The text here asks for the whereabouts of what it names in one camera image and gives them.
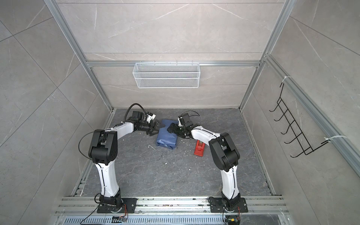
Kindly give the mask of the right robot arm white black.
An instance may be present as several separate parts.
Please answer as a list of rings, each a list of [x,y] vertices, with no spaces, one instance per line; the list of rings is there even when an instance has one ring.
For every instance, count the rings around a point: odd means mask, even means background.
[[[188,113],[180,115],[178,123],[171,123],[167,131],[181,138],[190,137],[210,147],[213,161],[221,172],[222,203],[226,211],[234,211],[241,200],[237,185],[237,166],[240,153],[231,136],[226,132],[220,134],[194,124]]]

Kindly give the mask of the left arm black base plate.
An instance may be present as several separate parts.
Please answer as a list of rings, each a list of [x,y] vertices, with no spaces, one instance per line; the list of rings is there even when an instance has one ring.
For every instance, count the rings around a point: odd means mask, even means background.
[[[137,205],[137,198],[108,198],[101,201],[97,213],[134,213]]]

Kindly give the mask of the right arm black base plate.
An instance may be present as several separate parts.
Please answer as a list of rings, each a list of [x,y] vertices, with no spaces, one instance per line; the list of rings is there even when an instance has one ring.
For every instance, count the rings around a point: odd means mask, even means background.
[[[248,206],[245,198],[236,197],[228,200],[227,198],[215,198],[209,197],[208,202],[210,204],[211,212],[235,212],[235,213],[247,213]]]

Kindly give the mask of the red tape dispenser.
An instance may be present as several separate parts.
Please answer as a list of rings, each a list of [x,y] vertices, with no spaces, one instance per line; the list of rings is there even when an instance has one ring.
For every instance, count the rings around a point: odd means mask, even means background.
[[[202,157],[204,155],[204,149],[206,144],[202,141],[197,140],[194,155]]]

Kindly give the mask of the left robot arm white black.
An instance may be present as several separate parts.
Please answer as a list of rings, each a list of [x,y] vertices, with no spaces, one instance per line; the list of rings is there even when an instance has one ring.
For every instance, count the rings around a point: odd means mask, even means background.
[[[131,117],[114,127],[94,131],[88,155],[96,165],[101,182],[98,212],[118,213],[125,207],[115,175],[118,139],[134,131],[144,131],[149,136],[157,134],[159,121],[155,118],[151,112],[134,111]]]

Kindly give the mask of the light blue wrapping paper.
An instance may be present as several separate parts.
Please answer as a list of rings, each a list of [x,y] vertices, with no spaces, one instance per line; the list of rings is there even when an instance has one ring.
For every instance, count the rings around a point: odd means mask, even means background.
[[[172,123],[178,123],[178,122],[173,120],[165,120],[165,119],[161,121],[162,128],[160,128],[156,139],[157,146],[171,150],[174,150],[176,148],[177,135],[174,133],[169,133],[167,131],[167,129],[170,127]]]

